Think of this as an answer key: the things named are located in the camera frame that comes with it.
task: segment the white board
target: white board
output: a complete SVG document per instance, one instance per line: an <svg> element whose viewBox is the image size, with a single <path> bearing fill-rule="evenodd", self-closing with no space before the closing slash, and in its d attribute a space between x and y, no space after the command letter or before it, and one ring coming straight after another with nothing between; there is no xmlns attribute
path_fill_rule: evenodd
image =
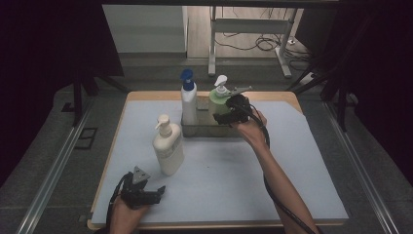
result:
<svg viewBox="0 0 413 234"><path fill-rule="evenodd" d="M252 101L268 119L271 150L317 222L343 222L348 215L303 114L284 101ZM147 191L166 185L158 205L141 223L242 223L280 218L263 182L262 170L241 138L185 138L185 160L172 176L161 173L152 140L160 114L180 123L181 102L134 100L127 103L94 209L102 224L121 177L139 166L149 174Z"/></svg>

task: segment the metal rail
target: metal rail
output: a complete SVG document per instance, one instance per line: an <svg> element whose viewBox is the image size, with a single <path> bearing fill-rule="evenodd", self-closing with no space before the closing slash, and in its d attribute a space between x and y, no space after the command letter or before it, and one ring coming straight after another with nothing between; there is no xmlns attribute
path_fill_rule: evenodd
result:
<svg viewBox="0 0 413 234"><path fill-rule="evenodd" d="M33 233L34 229L36 228L36 225L39 222L39 219L42 216L53 191L55 190L61 173L66 166L66 162L70 157L76 140L82 132L86 121L88 120L93 104L94 98L91 97L85 105L84 114L80 119L78 125L76 127L72 127L72 129L70 130L69 136L67 137L63 147L60 149L55 161L49 169L46 178L43 180L42 185L37 191L37 194L31 202L31 205L28 208L23 220L21 221L19 229L16 233Z"/></svg>
<svg viewBox="0 0 413 234"><path fill-rule="evenodd" d="M336 113L331 106L331 104L324 103L324 107L326 108L329 119L331 121L331 125L334 128L337 136L339 137L343 147L346 151L347 156L350 159L350 162L355 170L355 173L358 177L358 180L366 194L373 211L376 213L377 218L379 219L383 230L388 234L398 234L398 230L394 224L393 218L389 209L387 208L386 204L384 203L382 197L380 196L379 192L377 191L376 187L374 186L373 182L370 179L370 176L367 173L367 170L363 166L353 144L350 140L347 133L344 133L339 124L336 121Z"/></svg>

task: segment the wall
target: wall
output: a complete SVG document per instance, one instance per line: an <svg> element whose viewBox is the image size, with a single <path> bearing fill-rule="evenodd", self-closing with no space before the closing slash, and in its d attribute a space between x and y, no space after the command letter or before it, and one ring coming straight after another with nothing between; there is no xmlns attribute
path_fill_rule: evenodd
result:
<svg viewBox="0 0 413 234"><path fill-rule="evenodd" d="M186 6L103 5L118 53L185 53Z"/></svg>

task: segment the spray bottle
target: spray bottle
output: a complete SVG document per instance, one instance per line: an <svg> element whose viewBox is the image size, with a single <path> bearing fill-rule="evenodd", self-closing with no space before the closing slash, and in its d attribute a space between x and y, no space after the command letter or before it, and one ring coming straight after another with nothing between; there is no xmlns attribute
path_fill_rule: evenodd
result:
<svg viewBox="0 0 413 234"><path fill-rule="evenodd" d="M182 71L181 100L182 100L182 132L185 137L193 136L197 131L197 84L192 79L191 69Z"/></svg>
<svg viewBox="0 0 413 234"><path fill-rule="evenodd" d="M184 159L180 127L170 123L168 115L162 114L158 117L155 129L159 129L159 133L153 140L153 146L161 171L167 176L172 176Z"/></svg>

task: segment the human arm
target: human arm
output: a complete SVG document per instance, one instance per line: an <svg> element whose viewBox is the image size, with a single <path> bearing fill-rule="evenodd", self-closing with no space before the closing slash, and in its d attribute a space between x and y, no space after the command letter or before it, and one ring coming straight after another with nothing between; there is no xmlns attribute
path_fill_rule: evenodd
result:
<svg viewBox="0 0 413 234"><path fill-rule="evenodd" d="M254 110L253 114L266 125L267 120L260 111ZM266 177L271 190L278 200L306 223L315 233L319 233L307 206L282 170L282 167L274 158L269 146L266 144L264 134L257 123L250 119L242 124L233 123L232 127L236 128L245 141L252 147L264 172L264 177ZM287 234L307 233L278 205L276 205L276 208Z"/></svg>

